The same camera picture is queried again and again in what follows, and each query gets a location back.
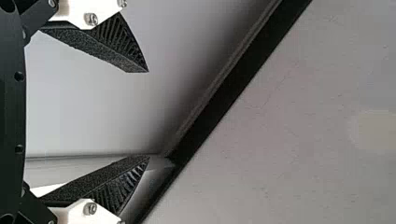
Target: white wall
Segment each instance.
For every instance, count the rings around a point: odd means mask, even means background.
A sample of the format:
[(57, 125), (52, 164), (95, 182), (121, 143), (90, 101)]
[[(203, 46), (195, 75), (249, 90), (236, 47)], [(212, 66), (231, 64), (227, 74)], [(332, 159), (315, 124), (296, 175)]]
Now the white wall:
[(29, 157), (158, 153), (269, 0), (135, 0), (149, 74), (37, 34), (26, 50)]
[(395, 223), (395, 8), (314, 0), (146, 223)]

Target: screw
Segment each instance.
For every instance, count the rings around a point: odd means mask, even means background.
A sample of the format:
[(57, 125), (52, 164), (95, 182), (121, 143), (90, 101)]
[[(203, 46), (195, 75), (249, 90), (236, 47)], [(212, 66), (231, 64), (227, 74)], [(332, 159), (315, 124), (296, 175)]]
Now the screw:
[(97, 26), (99, 24), (98, 17), (94, 13), (85, 14), (85, 20), (90, 26)]
[(85, 216), (91, 216), (91, 215), (95, 215), (97, 209), (98, 209), (98, 205), (96, 203), (87, 203), (84, 206), (83, 212)]
[(55, 2), (55, 0), (49, 0), (49, 6), (50, 6), (50, 7), (56, 7), (56, 2)]
[(119, 1), (119, 7), (128, 7), (127, 0), (118, 0), (118, 1)]

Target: white plastic bracket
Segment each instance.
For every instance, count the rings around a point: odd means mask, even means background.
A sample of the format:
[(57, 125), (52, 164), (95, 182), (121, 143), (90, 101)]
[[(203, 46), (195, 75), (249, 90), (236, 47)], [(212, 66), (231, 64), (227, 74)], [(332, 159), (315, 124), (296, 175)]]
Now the white plastic bracket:
[(58, 224), (118, 224), (121, 219), (96, 204), (95, 213), (84, 213), (85, 206), (93, 203), (91, 199), (80, 199), (66, 208), (50, 207), (49, 210), (58, 218)]
[[(81, 30), (91, 30), (123, 7), (126, 0), (59, 0), (59, 10), (50, 21), (69, 21)], [(89, 22), (92, 14), (97, 18), (93, 24)]]

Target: ceiling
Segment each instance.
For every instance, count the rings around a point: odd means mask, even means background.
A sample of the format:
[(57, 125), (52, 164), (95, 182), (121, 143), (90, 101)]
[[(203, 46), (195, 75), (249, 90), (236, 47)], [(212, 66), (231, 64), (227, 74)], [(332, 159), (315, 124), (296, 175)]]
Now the ceiling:
[(395, 8), (314, 0), (145, 223), (395, 223)]

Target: black metal frame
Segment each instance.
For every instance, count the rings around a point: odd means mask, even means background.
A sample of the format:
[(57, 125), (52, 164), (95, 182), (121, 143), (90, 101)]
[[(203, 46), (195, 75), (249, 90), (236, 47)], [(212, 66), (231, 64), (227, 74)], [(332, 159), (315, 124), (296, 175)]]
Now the black metal frame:
[(262, 68), (277, 45), (312, 0), (283, 0), (263, 26), (232, 72), (220, 85), (205, 109), (195, 120), (177, 147), (169, 155), (176, 169), (164, 181), (149, 202), (139, 221), (142, 223), (161, 197), (172, 186), (200, 146), (213, 132), (251, 79)]

